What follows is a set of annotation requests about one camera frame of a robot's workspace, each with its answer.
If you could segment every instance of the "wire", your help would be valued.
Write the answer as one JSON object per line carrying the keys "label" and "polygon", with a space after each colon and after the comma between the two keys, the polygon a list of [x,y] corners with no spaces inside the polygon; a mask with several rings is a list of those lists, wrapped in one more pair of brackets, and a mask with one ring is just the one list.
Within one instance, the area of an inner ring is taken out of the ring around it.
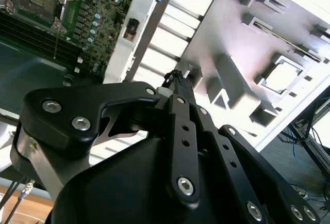
{"label": "wire", "polygon": [[23,201],[23,199],[28,196],[31,192],[31,190],[33,189],[33,184],[34,184],[34,180],[30,180],[22,189],[21,194],[19,195],[17,202],[14,206],[14,208],[11,210],[7,220],[5,221],[4,224],[8,224],[10,222],[10,220],[12,219],[16,209],[18,208],[18,206],[20,205],[20,203]]}
{"label": "wire", "polygon": [[7,220],[5,221],[4,224],[8,224],[10,222],[10,220],[12,219],[12,216],[14,215],[14,213],[15,213],[16,209],[18,208],[18,206],[20,205],[21,201],[22,201],[22,199],[17,199],[17,202],[16,202],[14,208],[11,210],[11,212],[10,212],[10,214],[9,214],[9,216],[8,216],[8,218],[7,218]]}
{"label": "wire", "polygon": [[328,215],[328,213],[329,213],[329,212],[327,212],[325,215],[323,215],[323,217],[321,218],[321,220],[323,220],[324,217]]}
{"label": "wire", "polygon": [[[295,160],[300,164],[302,165],[303,167],[305,167],[308,171],[310,171],[312,174],[314,174],[314,171],[312,169],[310,169],[307,165],[303,164],[296,156],[296,153],[295,153],[295,144],[293,144],[293,156],[295,158]],[[323,183],[327,183],[323,178],[321,177],[317,177],[319,180],[321,180]]]}
{"label": "wire", "polygon": [[43,220],[41,220],[41,219],[39,219],[39,218],[37,218],[37,217],[31,216],[31,215],[26,215],[26,214],[23,214],[23,213],[20,213],[20,212],[15,212],[15,214],[18,214],[18,215],[24,215],[24,216],[26,216],[26,217],[30,217],[30,218],[32,218],[32,219],[38,220],[38,221],[40,221],[40,222],[42,222],[42,223],[45,223]]}
{"label": "wire", "polygon": [[316,139],[315,139],[315,134],[314,134],[314,132],[315,132],[316,135],[317,135],[317,137],[318,137],[318,140],[319,140],[319,142],[320,142],[320,144],[321,144],[321,146],[322,146],[322,148],[323,148],[324,145],[322,144],[322,141],[321,141],[321,139],[320,139],[320,136],[319,136],[318,132],[316,132],[316,130],[315,130],[313,127],[311,128],[311,130],[312,130],[313,135],[314,135],[314,140],[316,140]]}
{"label": "wire", "polygon": [[13,181],[9,188],[7,189],[4,197],[2,198],[1,202],[0,202],[0,210],[5,206],[5,204],[7,203],[7,201],[9,200],[9,198],[12,196],[12,194],[14,194],[15,190],[17,189],[17,187],[23,183],[26,180],[26,177],[22,177],[16,184]]}

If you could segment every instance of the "metal screw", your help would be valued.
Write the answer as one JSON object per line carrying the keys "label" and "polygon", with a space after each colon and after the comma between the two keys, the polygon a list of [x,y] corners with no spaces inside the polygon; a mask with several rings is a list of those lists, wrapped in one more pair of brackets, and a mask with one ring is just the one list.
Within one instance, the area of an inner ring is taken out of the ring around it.
{"label": "metal screw", "polygon": [[178,100],[180,103],[182,103],[182,104],[184,104],[184,103],[186,102],[184,99],[182,99],[182,98],[180,98],[180,97],[178,97],[177,100]]}
{"label": "metal screw", "polygon": [[207,115],[207,111],[206,111],[206,109],[204,109],[204,108],[200,108],[200,111],[201,111],[201,113],[203,113],[203,115]]}
{"label": "metal screw", "polygon": [[232,135],[236,135],[235,130],[233,130],[231,127],[228,128],[228,131],[229,131]]}
{"label": "metal screw", "polygon": [[42,108],[50,113],[57,113],[62,109],[61,105],[54,100],[47,100],[43,102]]}
{"label": "metal screw", "polygon": [[150,95],[155,95],[155,91],[153,89],[147,88],[146,89],[147,93],[149,93]]}
{"label": "metal screw", "polygon": [[313,214],[313,212],[311,210],[309,210],[308,207],[304,207],[304,211],[306,213],[306,215],[312,220],[312,221],[316,221],[316,217],[315,215]]}
{"label": "metal screw", "polygon": [[262,220],[262,214],[258,207],[252,203],[252,202],[247,202],[247,209],[249,214],[256,220],[256,221],[261,221]]}
{"label": "metal screw", "polygon": [[179,189],[183,192],[183,194],[187,196],[191,196],[194,193],[194,186],[189,179],[179,178],[179,180],[177,181],[177,185],[179,186]]}
{"label": "metal screw", "polygon": [[298,220],[303,220],[303,215],[295,206],[291,205],[291,211]]}
{"label": "metal screw", "polygon": [[76,130],[87,131],[91,127],[91,123],[85,117],[76,117],[72,120],[72,126]]}

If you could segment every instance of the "wooden floor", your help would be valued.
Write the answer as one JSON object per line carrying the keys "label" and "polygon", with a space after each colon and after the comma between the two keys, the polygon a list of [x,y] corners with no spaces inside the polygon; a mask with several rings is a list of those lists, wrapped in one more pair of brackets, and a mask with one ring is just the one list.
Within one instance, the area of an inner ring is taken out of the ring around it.
{"label": "wooden floor", "polygon": [[[0,186],[0,194],[4,195],[6,188]],[[4,223],[12,208],[17,202],[20,192],[15,192],[4,208],[2,222]],[[52,210],[53,203],[43,198],[28,196],[17,208],[10,224],[42,224],[45,222],[49,212]]]}

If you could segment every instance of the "motherboard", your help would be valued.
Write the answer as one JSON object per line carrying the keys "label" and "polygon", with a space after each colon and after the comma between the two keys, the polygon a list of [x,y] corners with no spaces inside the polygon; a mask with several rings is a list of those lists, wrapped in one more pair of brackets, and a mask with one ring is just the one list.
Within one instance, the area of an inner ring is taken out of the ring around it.
{"label": "motherboard", "polygon": [[0,0],[0,39],[103,79],[132,0]]}

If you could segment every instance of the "cable connector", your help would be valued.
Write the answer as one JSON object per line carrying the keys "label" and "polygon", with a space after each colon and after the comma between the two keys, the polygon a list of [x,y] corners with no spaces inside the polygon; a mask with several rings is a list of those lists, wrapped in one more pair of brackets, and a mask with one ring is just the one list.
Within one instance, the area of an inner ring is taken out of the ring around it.
{"label": "cable connector", "polygon": [[20,196],[18,197],[18,199],[23,200],[24,198],[26,198],[26,196],[28,196],[31,192],[31,190],[33,189],[33,185],[34,185],[35,181],[34,180],[30,180],[25,187],[22,189]]}

